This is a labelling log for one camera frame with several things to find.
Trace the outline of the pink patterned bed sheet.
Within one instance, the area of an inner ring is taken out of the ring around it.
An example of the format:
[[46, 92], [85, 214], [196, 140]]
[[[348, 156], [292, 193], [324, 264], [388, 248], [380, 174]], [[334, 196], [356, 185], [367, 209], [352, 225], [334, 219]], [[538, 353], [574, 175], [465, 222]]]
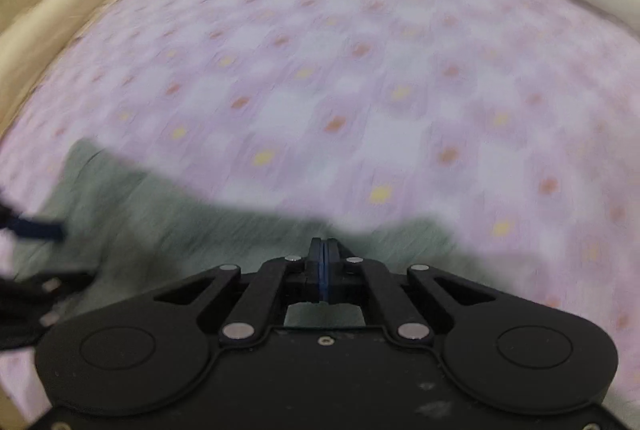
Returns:
[[639, 40], [574, 0], [120, 0], [1, 145], [41, 207], [81, 138], [236, 208], [434, 220], [615, 340], [639, 422]]

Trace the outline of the grey knit pants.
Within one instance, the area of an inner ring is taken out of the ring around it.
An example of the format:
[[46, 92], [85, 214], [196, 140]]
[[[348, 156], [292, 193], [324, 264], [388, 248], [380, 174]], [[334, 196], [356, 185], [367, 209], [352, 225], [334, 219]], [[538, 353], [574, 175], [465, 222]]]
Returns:
[[203, 202], [158, 174], [92, 144], [77, 142], [66, 157], [41, 214], [60, 219], [64, 242], [17, 242], [18, 278], [40, 272], [88, 271], [96, 281], [70, 302], [68, 316], [93, 311], [221, 264], [256, 271], [267, 260], [304, 256], [311, 239], [336, 238], [357, 256], [394, 273], [425, 262], [472, 282], [497, 281], [480, 259], [464, 254], [429, 218], [371, 231]]

